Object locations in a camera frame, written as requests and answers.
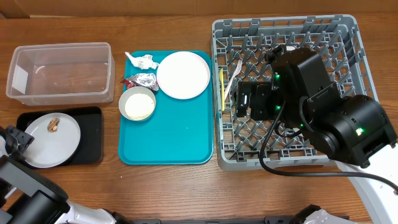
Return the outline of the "white plastic fork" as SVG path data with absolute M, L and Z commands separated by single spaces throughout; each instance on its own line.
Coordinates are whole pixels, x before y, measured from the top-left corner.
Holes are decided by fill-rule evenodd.
M 231 78 L 229 79 L 228 85 L 227 85 L 227 87 L 224 90 L 224 98 L 223 98 L 224 100 L 227 99 L 227 97 L 229 95 L 229 91 L 230 91 L 231 86 L 233 84 L 233 81 L 239 75 L 239 73 L 240 73 L 240 71 L 242 69 L 242 66 L 243 66 L 243 61 L 239 60 L 237 65 L 236 65 L 236 69 L 235 69 L 233 75 L 231 76 Z

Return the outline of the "brown food scrap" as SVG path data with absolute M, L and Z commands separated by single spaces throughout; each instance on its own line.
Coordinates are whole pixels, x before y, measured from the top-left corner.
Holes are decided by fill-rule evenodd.
M 50 133 L 56 132 L 58 129 L 59 122 L 60 122 L 59 118 L 51 119 L 49 125 L 47 126 L 47 131 Z

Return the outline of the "grey plate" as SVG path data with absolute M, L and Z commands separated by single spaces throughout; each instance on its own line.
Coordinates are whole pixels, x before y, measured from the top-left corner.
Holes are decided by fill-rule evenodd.
M 58 129 L 54 133 L 47 131 L 51 119 L 59 118 Z M 81 131 L 77 121 L 65 113 L 49 113 L 34 120 L 25 130 L 34 137 L 27 148 L 25 161 L 35 168 L 50 168 L 68 160 L 76 151 Z

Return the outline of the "yellow plastic spoon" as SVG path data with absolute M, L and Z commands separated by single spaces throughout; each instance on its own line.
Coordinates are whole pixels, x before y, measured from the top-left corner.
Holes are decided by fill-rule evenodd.
M 221 98 L 221 111 L 225 110 L 225 99 L 224 99 L 224 78 L 223 78 L 223 68 L 219 71 L 219 79 L 220 79 L 220 98 Z

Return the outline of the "white pink-rimmed plate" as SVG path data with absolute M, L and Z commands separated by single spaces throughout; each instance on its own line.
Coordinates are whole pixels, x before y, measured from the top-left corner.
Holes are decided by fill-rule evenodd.
M 210 68 L 198 54 L 175 52 L 161 61 L 156 76 L 166 95 L 188 100 L 205 91 L 210 82 Z

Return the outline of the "foil wrapper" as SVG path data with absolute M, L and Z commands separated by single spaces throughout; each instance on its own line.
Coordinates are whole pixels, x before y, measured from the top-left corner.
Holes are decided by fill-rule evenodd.
M 151 91 L 159 90 L 157 77 L 154 73 L 138 73 L 123 79 L 121 83 L 124 84 L 127 89 L 135 86 L 142 86 L 150 89 Z

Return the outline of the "white tissue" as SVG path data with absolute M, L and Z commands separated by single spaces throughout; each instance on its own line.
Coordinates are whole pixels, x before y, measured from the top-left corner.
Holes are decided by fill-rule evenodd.
M 155 70 L 159 66 L 159 63 L 153 61 L 153 56 L 149 54 L 141 57 L 133 57 L 129 52 L 125 52 L 125 55 L 134 67 L 140 68 L 141 70 Z

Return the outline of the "grey bowl with rice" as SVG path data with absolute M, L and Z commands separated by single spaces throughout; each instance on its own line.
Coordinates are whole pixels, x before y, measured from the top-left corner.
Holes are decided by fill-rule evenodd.
M 156 106 L 155 95 L 151 90 L 135 86 L 126 90 L 119 99 L 119 111 L 131 121 L 149 119 Z

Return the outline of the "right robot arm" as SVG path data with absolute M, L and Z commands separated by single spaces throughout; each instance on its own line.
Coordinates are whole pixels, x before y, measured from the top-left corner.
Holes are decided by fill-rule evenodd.
M 336 162 L 336 172 L 312 177 L 347 177 L 374 223 L 397 222 L 397 133 L 383 107 L 366 95 L 342 96 L 322 57 L 308 48 L 278 46 L 265 53 L 268 82 L 240 82 L 236 115 L 270 121 L 302 135 Z

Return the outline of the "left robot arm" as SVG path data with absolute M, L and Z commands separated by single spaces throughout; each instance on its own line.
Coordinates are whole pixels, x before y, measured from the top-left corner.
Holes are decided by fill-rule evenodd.
M 1 128 L 1 206 L 15 190 L 22 192 L 8 210 L 1 209 L 1 223 L 132 223 L 117 212 L 69 201 L 67 193 L 58 185 L 11 157 L 32 141 L 32 136 L 13 126 Z

